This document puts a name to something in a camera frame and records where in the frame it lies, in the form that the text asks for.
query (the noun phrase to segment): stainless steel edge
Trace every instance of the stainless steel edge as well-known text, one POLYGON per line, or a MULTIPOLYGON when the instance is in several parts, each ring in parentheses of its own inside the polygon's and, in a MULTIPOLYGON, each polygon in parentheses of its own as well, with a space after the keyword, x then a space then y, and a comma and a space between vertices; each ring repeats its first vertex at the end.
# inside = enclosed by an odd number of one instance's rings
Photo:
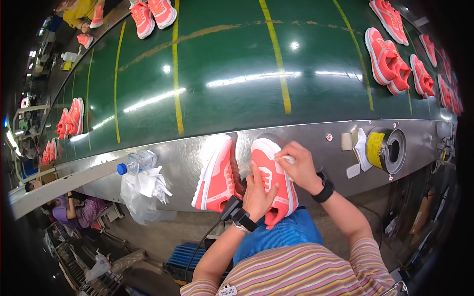
MULTIPOLYGON (((237 137, 236 160, 242 178, 250 173, 251 143, 263 133, 272 133, 288 141, 295 140, 310 150, 315 164, 324 168, 333 180, 336 190, 343 196, 350 196, 385 185, 390 181, 389 175, 376 167, 367 172, 361 171, 358 176, 348 179, 346 168, 356 164, 357 158, 352 151, 341 151, 340 134, 350 133, 361 127, 368 135, 374 127, 393 128, 393 124, 396 123, 397 128, 405 133, 407 154, 402 169, 393 175, 392 181, 395 181, 435 160, 436 143, 441 141, 436 136, 437 122, 415 119, 344 121, 252 129, 228 134, 237 137), (326 140, 326 135, 329 133, 333 135, 331 142, 326 140)), ((212 152, 212 145, 217 137, 218 135, 200 136, 118 150, 64 163, 56 166, 56 170, 58 176, 62 177, 138 150, 150 149, 158 155, 157 165, 163 166, 162 173, 169 190, 173 193, 169 198, 170 202, 167 205, 160 205, 159 208, 198 212, 199 210, 191 206, 191 200, 201 173, 202 159, 207 153, 212 152)), ((115 172, 82 186, 77 191, 123 203, 120 198, 120 182, 121 177, 115 172)), ((301 205, 313 202, 309 193, 303 189, 297 188, 297 193, 301 205)))

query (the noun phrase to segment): striped shirt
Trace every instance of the striped shirt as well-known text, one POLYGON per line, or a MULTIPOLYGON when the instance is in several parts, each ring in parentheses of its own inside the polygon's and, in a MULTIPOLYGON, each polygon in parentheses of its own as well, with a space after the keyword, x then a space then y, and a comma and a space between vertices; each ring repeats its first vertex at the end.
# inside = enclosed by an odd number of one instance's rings
POLYGON ((220 287, 201 279, 183 296, 214 296, 225 285, 238 295, 379 295, 394 284, 373 239, 358 240, 346 261, 315 243, 262 251, 239 262, 220 287))

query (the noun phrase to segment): water bottle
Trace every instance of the water bottle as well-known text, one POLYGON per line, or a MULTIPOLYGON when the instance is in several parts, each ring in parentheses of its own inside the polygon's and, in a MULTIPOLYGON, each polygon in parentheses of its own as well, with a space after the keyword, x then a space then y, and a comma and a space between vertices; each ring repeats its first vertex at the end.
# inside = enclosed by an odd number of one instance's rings
POLYGON ((129 173, 130 175, 137 175, 154 168, 156 164, 156 154, 150 150, 142 150, 128 156, 128 163, 120 163, 117 165, 117 172, 119 175, 129 173))

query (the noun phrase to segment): yellow label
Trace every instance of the yellow label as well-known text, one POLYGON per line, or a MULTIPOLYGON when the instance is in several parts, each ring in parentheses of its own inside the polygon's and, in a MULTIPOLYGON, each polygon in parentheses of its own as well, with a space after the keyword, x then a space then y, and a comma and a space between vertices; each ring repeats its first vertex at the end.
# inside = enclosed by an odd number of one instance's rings
POLYGON ((383 133, 372 132, 367 138, 367 159, 373 166, 376 166, 379 169, 382 168, 379 151, 382 146, 383 137, 385 137, 385 134, 383 133))

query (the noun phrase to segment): cardboard box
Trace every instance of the cardboard box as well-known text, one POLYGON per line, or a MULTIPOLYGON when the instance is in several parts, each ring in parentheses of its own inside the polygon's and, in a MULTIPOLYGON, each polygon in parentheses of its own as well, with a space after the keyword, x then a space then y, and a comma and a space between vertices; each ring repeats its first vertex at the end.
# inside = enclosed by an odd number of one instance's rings
POLYGON ((434 188, 430 189, 428 192, 428 196, 423 197, 423 199, 421 200, 421 205, 419 206, 415 222, 413 222, 413 226, 411 227, 410 234, 416 234, 423 227, 423 225, 425 225, 434 193, 434 188))

